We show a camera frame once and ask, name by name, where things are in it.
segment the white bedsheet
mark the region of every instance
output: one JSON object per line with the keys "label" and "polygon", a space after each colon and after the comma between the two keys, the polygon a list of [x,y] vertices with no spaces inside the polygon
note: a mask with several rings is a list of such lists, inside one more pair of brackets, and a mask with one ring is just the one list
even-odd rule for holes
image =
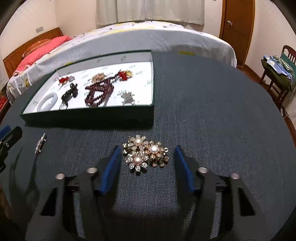
{"label": "white bedsheet", "polygon": [[213,35],[159,21],[114,24],[75,36],[43,56],[9,80],[7,96],[13,103],[38,79],[69,63],[108,53],[144,49],[195,54],[233,67],[237,65],[230,44]]}

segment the red bead necklace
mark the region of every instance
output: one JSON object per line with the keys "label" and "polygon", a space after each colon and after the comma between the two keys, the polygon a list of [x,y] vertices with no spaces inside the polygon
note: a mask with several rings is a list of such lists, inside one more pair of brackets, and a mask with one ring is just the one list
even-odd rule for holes
{"label": "red bead necklace", "polygon": [[[105,99],[108,94],[112,94],[114,91],[114,85],[119,78],[122,79],[122,81],[126,81],[128,78],[131,78],[133,75],[130,71],[119,71],[116,75],[113,77],[108,77],[106,79],[99,80],[98,82],[85,87],[86,90],[89,90],[89,93],[85,99],[85,103],[88,104],[91,107],[97,107],[99,106]],[[94,98],[94,94],[96,91],[103,92],[100,96]]]}

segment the flower brooch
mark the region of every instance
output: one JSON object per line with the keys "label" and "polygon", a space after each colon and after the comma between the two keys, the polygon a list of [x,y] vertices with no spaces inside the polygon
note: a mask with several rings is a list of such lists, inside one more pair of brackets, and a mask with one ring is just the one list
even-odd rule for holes
{"label": "flower brooch", "polygon": [[141,170],[141,167],[146,170],[148,162],[151,162],[153,167],[156,167],[157,164],[164,167],[169,161],[168,148],[162,147],[160,142],[146,141],[145,136],[129,136],[128,142],[123,144],[123,148],[123,155],[129,168],[135,168],[137,172]]}

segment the jewelry box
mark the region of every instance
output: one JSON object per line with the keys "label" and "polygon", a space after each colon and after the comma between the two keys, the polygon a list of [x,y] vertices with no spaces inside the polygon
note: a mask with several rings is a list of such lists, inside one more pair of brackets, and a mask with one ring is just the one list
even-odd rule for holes
{"label": "jewelry box", "polygon": [[151,50],[112,53],[71,63],[43,77],[20,116],[30,126],[153,125]]}

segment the blue gripper pad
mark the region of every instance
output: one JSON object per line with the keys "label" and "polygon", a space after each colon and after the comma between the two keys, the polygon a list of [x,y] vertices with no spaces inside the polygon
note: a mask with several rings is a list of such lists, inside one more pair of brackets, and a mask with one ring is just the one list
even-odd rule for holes
{"label": "blue gripper pad", "polygon": [[4,126],[2,130],[0,130],[0,140],[5,137],[11,131],[10,126]]}
{"label": "blue gripper pad", "polygon": [[187,192],[195,194],[202,187],[201,179],[196,175],[199,167],[197,161],[184,155],[178,145],[174,153],[177,182],[180,182]]}
{"label": "blue gripper pad", "polygon": [[105,195],[112,187],[114,178],[121,163],[121,149],[116,146],[109,157],[99,160],[97,169],[99,180],[95,189]]}

